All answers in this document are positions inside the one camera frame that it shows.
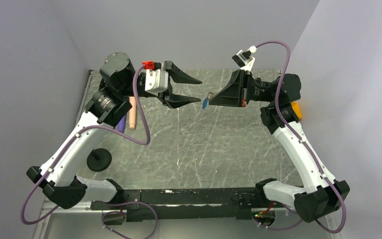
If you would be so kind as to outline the purple microphone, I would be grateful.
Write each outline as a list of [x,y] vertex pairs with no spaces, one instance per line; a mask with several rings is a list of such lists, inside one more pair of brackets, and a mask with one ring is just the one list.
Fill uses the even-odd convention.
[[126,127],[126,116],[123,116],[122,119],[117,124],[117,130],[121,133],[124,133],[125,127]]

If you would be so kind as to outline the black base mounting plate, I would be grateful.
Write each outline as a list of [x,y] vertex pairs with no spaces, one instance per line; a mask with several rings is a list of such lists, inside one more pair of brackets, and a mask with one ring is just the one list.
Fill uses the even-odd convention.
[[274,205],[262,198],[254,187],[125,190],[123,198],[125,206],[93,201],[91,210],[118,212],[122,209],[127,222],[154,218],[250,220],[253,214]]

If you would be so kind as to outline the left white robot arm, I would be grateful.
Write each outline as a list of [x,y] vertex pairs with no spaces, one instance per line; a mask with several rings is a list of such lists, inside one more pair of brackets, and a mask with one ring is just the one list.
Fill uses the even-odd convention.
[[28,178],[57,206],[69,209],[81,201],[102,201],[117,209],[124,201],[124,190],[112,179],[91,180],[77,175],[89,154],[116,126],[132,105],[129,97],[156,97],[176,109],[197,102],[197,98],[173,93],[172,82],[199,84],[172,61],[144,62],[135,69],[129,56],[115,52],[100,69],[99,89],[86,104],[79,122],[57,152],[41,166],[32,166]]

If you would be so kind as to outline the round gold black disc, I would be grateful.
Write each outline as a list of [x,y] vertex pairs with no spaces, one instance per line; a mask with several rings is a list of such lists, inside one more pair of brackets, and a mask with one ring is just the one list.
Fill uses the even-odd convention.
[[92,150],[86,160],[87,167],[93,172],[102,172],[106,170],[112,162],[111,153],[104,148]]

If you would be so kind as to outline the aluminium frame rail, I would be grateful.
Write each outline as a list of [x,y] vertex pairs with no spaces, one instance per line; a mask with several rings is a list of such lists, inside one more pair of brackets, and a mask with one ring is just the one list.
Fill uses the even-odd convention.
[[36,225],[34,239],[76,238],[85,229],[85,222],[94,212],[91,201],[81,201],[70,209],[57,208]]

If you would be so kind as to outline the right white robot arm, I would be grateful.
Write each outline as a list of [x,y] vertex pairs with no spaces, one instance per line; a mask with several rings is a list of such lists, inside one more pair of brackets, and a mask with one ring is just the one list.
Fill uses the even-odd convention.
[[274,178],[263,180],[256,184],[255,202],[261,207],[272,201],[285,204],[310,223],[339,210],[350,187],[346,181],[336,180],[306,138],[294,105],[300,99],[300,90],[296,74],[265,82],[249,71],[236,70],[226,87],[208,103],[224,107],[245,107],[250,101],[268,103],[260,109],[262,123],[288,153],[302,186],[291,186]]

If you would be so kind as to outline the pink microphone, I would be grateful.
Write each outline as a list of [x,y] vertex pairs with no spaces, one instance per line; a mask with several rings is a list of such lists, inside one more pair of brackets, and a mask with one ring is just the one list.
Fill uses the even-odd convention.
[[128,119],[129,128],[130,129],[136,129],[136,114],[137,114],[136,100],[132,96],[132,97],[129,97],[129,102],[131,104],[131,109],[129,110],[129,113],[128,113],[128,115],[129,115],[129,119]]

